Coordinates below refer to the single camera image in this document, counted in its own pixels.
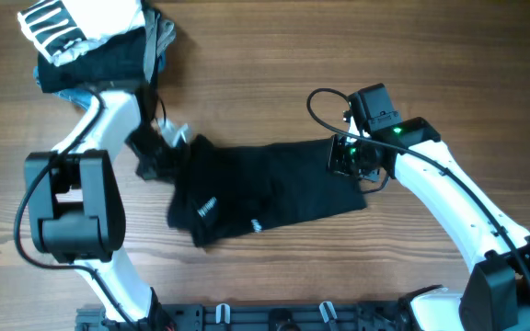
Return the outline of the black t-shirt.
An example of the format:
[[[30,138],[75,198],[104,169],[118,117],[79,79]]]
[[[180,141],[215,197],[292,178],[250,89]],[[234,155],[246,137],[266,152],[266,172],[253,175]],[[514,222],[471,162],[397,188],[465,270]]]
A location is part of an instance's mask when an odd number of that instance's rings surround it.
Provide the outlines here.
[[[175,181],[171,228],[197,247],[366,208],[357,179],[328,171],[330,139],[217,147],[205,136]]]

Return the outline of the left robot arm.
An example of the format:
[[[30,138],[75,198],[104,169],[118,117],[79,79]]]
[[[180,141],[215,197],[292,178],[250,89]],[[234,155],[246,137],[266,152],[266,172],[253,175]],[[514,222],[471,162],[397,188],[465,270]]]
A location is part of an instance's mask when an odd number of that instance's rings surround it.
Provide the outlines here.
[[[26,193],[14,243],[30,265],[74,270],[102,302],[77,312],[78,330],[174,330],[177,324],[145,283],[123,246],[126,214],[112,163],[123,146],[144,180],[175,181],[188,156],[183,139],[166,139],[164,107],[147,83],[87,86],[92,103],[53,150],[25,160]]]

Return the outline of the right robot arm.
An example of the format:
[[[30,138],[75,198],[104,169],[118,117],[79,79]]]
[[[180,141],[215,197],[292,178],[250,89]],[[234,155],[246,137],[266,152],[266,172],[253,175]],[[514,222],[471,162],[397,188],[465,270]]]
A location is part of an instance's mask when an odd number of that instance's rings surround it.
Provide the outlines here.
[[[385,169],[431,212],[456,245],[469,279],[401,297],[399,330],[530,330],[530,232],[506,215],[461,169],[423,118],[376,131],[334,130],[330,166],[344,174]]]

